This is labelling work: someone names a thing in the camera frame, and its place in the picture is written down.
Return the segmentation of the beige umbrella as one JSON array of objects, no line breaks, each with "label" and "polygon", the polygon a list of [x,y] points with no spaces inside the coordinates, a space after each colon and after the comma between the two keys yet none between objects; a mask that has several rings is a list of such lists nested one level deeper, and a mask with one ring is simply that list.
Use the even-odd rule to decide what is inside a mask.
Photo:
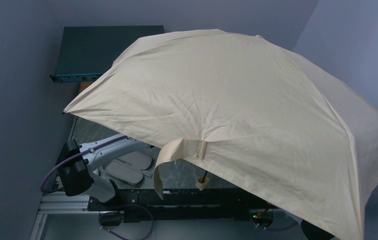
[{"label": "beige umbrella", "polygon": [[341,240],[364,238],[378,110],[303,56],[219,29],[137,39],[66,113],[184,159]]}]

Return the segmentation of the pink umbrella case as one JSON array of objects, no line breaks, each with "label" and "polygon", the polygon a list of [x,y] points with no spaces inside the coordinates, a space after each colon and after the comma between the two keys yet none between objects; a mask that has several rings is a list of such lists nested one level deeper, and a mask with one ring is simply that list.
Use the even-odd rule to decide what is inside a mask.
[{"label": "pink umbrella case", "polygon": [[152,176],[147,171],[151,164],[151,156],[135,151],[105,164],[103,171],[110,177],[135,186],[144,179],[145,173],[149,178]]}]

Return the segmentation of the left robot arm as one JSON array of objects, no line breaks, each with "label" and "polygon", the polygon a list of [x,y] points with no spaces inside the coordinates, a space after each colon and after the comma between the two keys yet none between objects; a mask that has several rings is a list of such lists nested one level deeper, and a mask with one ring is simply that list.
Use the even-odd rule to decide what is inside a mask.
[{"label": "left robot arm", "polygon": [[118,187],[113,180],[130,185],[140,183],[152,164],[152,157],[144,153],[149,147],[120,133],[89,143],[65,143],[57,159],[65,194],[88,195],[102,203],[118,199]]}]

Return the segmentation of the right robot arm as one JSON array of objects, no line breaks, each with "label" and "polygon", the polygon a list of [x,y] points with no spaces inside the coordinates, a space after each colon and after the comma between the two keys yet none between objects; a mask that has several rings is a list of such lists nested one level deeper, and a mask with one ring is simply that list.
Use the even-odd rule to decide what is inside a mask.
[{"label": "right robot arm", "polygon": [[308,240],[331,240],[332,238],[334,238],[334,235],[305,220],[302,220],[300,225],[304,235]]}]

